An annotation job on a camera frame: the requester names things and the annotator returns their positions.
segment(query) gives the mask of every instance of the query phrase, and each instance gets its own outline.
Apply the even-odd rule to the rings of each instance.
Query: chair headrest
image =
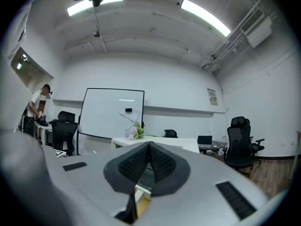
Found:
[[[238,116],[232,119],[231,127],[240,127],[246,125],[246,119],[243,116]]]
[[[177,136],[177,133],[175,130],[168,129],[168,130],[164,130],[164,131],[165,131],[165,137],[176,137]]]
[[[75,122],[75,114],[67,111],[61,111],[57,118],[61,121]]]

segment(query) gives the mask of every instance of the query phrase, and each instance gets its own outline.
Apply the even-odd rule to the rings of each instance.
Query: flower bouquet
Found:
[[[129,140],[140,139],[144,137],[143,129],[138,123],[126,129],[126,138]]]

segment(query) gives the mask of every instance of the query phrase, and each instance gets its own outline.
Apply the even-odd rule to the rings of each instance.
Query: chair armrest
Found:
[[[252,149],[253,149],[253,153],[257,153],[258,152],[258,147],[257,146],[253,145]]]
[[[222,151],[224,152],[224,161],[226,161],[226,154],[227,154],[228,148],[225,146]]]
[[[260,142],[264,141],[264,139],[259,139],[256,142],[258,143],[258,145],[260,145]]]
[[[264,141],[264,139],[256,140],[255,142],[262,142],[262,141]]]

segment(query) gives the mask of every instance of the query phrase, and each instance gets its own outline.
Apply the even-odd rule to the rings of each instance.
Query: laptop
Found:
[[[212,145],[212,136],[198,136],[199,147],[209,147]]]

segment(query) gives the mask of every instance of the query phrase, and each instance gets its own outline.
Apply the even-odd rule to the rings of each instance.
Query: mesh office chair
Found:
[[[57,116],[58,120],[52,121],[52,147],[63,151],[63,143],[67,143],[67,150],[64,150],[68,156],[74,152],[73,136],[78,124],[75,123],[75,114],[61,111]]]
[[[250,130],[244,117],[233,118],[227,129],[229,149],[223,148],[225,163],[235,170],[251,167],[253,169],[252,149],[250,144]],[[250,177],[250,173],[240,172]]]
[[[246,123],[247,123],[247,126],[248,128],[250,129],[250,134],[251,134],[251,126],[250,126],[250,120],[246,118]],[[257,153],[258,151],[261,151],[264,149],[264,146],[260,145],[260,142],[264,141],[264,139],[259,139],[259,140],[256,140],[257,143],[252,143],[251,142],[251,139],[253,137],[250,137],[250,144],[251,144],[251,147],[253,149],[253,153],[252,153],[252,156],[254,157],[255,153]],[[258,161],[259,164],[261,164],[261,160],[259,159],[255,159],[253,158],[254,161]]]
[[[178,138],[177,133],[175,130],[164,130],[165,131],[165,136],[164,137],[169,137],[169,138]]]

